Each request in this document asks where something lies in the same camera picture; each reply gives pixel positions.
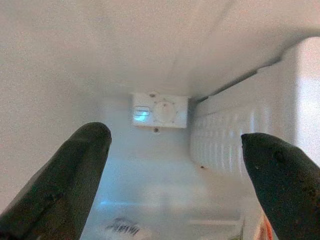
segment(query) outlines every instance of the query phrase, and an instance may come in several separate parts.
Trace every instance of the thermostat housing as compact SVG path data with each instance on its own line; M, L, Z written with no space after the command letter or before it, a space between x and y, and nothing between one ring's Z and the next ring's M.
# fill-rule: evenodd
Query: thermostat housing
M188 97L133 93L132 123L135 126L186 128Z

